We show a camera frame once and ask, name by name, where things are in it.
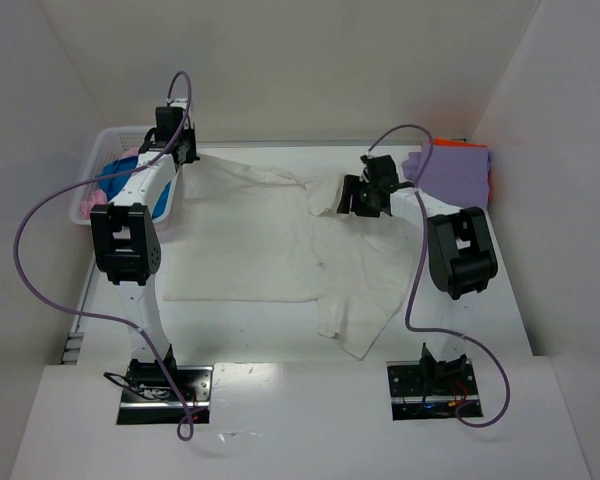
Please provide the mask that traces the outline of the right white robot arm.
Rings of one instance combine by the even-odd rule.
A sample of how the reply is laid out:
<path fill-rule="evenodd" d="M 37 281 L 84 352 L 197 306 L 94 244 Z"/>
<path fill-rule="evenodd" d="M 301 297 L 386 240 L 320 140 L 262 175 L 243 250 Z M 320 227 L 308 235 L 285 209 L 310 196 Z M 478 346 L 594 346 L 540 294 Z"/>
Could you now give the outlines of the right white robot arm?
<path fill-rule="evenodd" d="M 422 192 L 410 181 L 399 180 L 391 156 L 360 157 L 362 173 L 346 175 L 337 207 L 339 214 L 378 218 L 391 216 L 419 231 L 420 252 L 407 297 L 405 326 L 423 333 L 420 376 L 427 386 L 454 381 L 464 371 L 467 355 L 462 342 L 467 336 L 460 322 L 475 297 L 486 290 L 498 272 L 490 230 L 483 209 L 461 208 Z M 412 313 L 421 280 L 430 278 L 446 298 L 441 324 L 418 327 Z"/>

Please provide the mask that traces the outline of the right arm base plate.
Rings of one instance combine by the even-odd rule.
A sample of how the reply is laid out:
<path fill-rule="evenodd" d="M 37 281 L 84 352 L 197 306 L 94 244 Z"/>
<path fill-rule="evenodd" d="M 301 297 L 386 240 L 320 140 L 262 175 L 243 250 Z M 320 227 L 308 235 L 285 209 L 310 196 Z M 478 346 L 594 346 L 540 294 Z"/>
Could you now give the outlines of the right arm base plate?
<path fill-rule="evenodd" d="M 479 390 L 473 366 L 451 380 L 426 381 L 417 362 L 389 362 L 386 366 L 393 421 L 482 418 Z"/>

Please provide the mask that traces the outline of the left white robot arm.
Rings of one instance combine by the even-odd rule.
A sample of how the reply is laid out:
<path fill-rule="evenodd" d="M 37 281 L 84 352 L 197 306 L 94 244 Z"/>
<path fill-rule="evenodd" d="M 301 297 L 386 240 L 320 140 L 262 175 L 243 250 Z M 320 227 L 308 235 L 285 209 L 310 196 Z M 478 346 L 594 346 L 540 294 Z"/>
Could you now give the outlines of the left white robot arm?
<path fill-rule="evenodd" d="M 177 375 L 157 303 L 161 246 L 152 214 L 180 167 L 197 159 L 189 109 L 184 99 L 156 108 L 156 125 L 144 137 L 134 172 L 108 204 L 90 213 L 96 264 L 115 287 L 130 323 L 131 361 L 122 379 L 130 388 L 167 389 L 164 373 Z"/>

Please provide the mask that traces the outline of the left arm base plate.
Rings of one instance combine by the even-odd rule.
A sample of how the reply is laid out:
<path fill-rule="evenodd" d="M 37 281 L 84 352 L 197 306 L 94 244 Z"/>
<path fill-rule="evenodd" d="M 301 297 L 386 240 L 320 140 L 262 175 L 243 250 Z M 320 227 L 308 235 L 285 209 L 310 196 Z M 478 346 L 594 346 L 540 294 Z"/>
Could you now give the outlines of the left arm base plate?
<path fill-rule="evenodd" d="M 212 379 L 212 366 L 179 369 L 176 383 L 193 413 L 196 425 L 210 421 Z M 182 403 L 164 379 L 130 383 L 129 376 L 112 374 L 111 382 L 122 390 L 117 425 L 176 425 L 185 417 Z"/>

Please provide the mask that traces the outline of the white t shirt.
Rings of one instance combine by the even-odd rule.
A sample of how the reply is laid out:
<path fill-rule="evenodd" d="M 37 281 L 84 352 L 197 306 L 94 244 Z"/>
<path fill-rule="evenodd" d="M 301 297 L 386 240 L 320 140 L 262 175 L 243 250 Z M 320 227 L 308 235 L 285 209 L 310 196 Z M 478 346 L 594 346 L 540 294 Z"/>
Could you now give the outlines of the white t shirt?
<path fill-rule="evenodd" d="M 209 156 L 185 167 L 168 301 L 315 302 L 317 331 L 367 355 L 414 271 L 404 220 L 340 214 L 338 176 Z"/>

